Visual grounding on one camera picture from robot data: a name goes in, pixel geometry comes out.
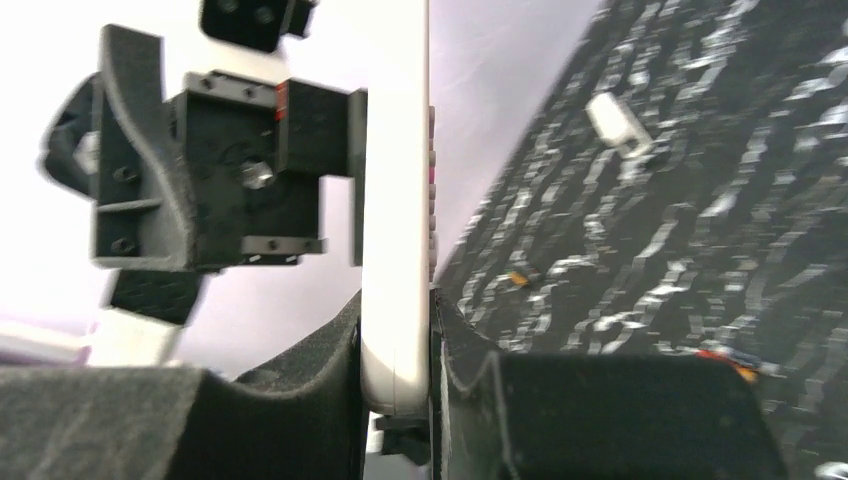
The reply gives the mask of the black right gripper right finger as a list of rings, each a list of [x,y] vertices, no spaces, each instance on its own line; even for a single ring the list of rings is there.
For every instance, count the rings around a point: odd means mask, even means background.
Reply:
[[[785,479],[748,383],[697,356],[510,353],[440,291],[436,479]]]

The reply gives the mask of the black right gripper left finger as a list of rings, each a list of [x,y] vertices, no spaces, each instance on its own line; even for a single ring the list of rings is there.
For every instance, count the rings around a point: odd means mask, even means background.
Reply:
[[[358,479],[360,300],[235,381],[199,368],[5,367],[5,479]]]

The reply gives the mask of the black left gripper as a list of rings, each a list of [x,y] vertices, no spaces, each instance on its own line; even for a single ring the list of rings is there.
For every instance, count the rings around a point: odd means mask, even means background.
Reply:
[[[332,173],[332,92],[189,73],[169,108],[162,40],[100,33],[92,128],[92,258],[105,268],[218,271],[324,252],[320,179]],[[362,266],[368,92],[348,97],[352,265]]]

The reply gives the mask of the red and white remote control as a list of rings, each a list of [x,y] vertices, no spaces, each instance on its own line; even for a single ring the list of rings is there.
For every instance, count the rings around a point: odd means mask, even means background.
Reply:
[[[409,415],[429,392],[429,3],[367,11],[361,383],[372,411]]]

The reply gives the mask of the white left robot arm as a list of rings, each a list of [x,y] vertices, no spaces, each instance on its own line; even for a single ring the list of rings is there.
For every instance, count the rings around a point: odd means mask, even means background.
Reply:
[[[115,271],[91,365],[165,363],[210,274],[326,250],[320,183],[354,182],[363,216],[368,93],[187,72],[165,98],[163,40],[110,24],[42,163],[93,203],[92,260]]]

